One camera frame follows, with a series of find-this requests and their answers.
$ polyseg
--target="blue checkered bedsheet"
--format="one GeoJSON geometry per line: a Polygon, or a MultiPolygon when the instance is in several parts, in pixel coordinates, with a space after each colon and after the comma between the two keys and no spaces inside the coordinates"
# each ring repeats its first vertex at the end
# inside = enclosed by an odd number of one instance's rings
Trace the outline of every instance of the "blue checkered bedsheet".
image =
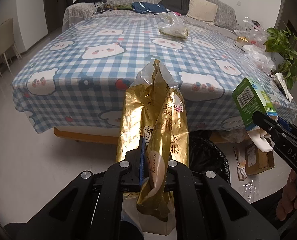
{"type": "Polygon", "coordinates": [[[159,33],[161,19],[108,17],[72,26],[38,52],[13,81],[13,100],[37,133],[57,126],[117,128],[125,90],[153,58],[170,71],[184,96],[193,130],[243,127],[232,92],[244,77],[258,80],[280,117],[297,106],[256,68],[234,41],[187,25],[189,38],[159,33]]]}

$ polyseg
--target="dark door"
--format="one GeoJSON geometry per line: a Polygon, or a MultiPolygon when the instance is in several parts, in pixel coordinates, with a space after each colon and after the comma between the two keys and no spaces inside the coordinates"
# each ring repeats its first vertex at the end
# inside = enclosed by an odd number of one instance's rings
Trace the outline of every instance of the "dark door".
{"type": "Polygon", "coordinates": [[[61,28],[65,9],[73,0],[44,0],[45,18],[48,32],[61,28]]]}

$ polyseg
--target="beige cushion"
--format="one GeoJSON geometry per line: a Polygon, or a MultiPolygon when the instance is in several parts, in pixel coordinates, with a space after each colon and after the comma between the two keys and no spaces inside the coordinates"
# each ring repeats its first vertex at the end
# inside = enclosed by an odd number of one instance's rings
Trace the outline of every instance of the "beige cushion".
{"type": "Polygon", "coordinates": [[[206,0],[190,0],[187,16],[196,20],[214,23],[218,5],[206,0]]]}

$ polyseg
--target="human hand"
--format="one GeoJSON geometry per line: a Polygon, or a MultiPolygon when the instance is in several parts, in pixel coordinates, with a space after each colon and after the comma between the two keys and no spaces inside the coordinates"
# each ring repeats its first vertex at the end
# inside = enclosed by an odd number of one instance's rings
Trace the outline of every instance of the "human hand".
{"type": "Polygon", "coordinates": [[[291,213],[294,208],[297,209],[296,178],[297,174],[295,171],[291,170],[287,183],[283,189],[282,199],[278,202],[276,208],[276,216],[280,221],[285,220],[287,214],[291,213]]]}

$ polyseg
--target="black garbage bag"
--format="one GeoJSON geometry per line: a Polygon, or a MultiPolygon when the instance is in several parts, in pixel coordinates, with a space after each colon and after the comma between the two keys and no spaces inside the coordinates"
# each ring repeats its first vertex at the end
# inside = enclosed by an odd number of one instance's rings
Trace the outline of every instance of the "black garbage bag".
{"type": "Polygon", "coordinates": [[[210,131],[189,133],[189,168],[199,173],[214,171],[230,184],[228,161],[224,153],[209,140],[209,136],[210,131]]]}

